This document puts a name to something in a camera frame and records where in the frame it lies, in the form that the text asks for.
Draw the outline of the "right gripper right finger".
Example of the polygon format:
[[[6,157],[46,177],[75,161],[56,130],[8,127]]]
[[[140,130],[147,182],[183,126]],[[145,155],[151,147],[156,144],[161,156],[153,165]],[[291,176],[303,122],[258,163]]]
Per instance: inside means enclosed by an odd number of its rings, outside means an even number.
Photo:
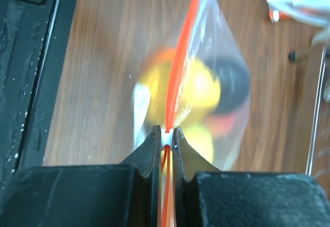
[[[329,226],[329,200],[299,173],[221,171],[173,133],[176,226]]]

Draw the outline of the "yellow pear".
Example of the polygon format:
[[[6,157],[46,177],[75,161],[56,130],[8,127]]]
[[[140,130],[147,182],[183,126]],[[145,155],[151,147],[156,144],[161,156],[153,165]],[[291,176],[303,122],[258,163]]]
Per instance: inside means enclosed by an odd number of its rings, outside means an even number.
[[[202,124],[182,126],[187,142],[209,163],[213,162],[213,143],[210,130]]]

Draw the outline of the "dark purple plum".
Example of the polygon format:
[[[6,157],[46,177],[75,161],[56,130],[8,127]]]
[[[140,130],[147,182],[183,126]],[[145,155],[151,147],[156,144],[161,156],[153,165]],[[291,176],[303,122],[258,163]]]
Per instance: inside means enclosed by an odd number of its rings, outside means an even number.
[[[205,64],[220,80],[221,95],[215,113],[224,115],[238,110],[250,94],[247,66],[232,57],[207,58]]]

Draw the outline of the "yellow mango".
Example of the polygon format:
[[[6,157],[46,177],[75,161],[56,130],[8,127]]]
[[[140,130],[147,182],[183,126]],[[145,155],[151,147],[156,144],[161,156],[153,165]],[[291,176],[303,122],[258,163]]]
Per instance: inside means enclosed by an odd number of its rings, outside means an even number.
[[[159,61],[144,71],[138,82],[147,86],[151,100],[146,120],[151,125],[166,126],[167,94],[172,61]],[[178,110],[174,126],[185,126],[201,121],[213,111],[220,100],[221,85],[218,76],[201,60],[195,59],[185,74],[179,92]]]

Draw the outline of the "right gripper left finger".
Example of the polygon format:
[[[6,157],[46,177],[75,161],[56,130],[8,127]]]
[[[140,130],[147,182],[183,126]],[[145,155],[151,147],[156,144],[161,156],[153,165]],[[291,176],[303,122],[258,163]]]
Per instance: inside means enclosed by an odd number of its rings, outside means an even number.
[[[1,226],[159,226],[161,129],[117,165],[32,167],[1,191]]]

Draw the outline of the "clear orange-zipper zip bag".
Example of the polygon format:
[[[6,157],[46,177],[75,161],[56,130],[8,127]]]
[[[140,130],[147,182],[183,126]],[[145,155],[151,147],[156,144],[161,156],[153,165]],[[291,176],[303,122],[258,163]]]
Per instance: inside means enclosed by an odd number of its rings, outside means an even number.
[[[160,126],[161,226],[174,225],[174,129],[220,170],[240,151],[250,111],[250,74],[218,0],[191,0],[174,29],[141,66],[134,86],[133,147]]]

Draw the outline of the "orange fruit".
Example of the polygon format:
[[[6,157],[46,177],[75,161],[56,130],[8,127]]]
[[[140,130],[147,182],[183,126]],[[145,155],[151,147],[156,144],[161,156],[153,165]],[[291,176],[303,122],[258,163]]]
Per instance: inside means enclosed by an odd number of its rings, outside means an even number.
[[[248,118],[249,114],[246,112],[235,112],[224,116],[207,117],[204,123],[214,137],[222,137],[232,132],[236,133],[243,130],[247,125]]]

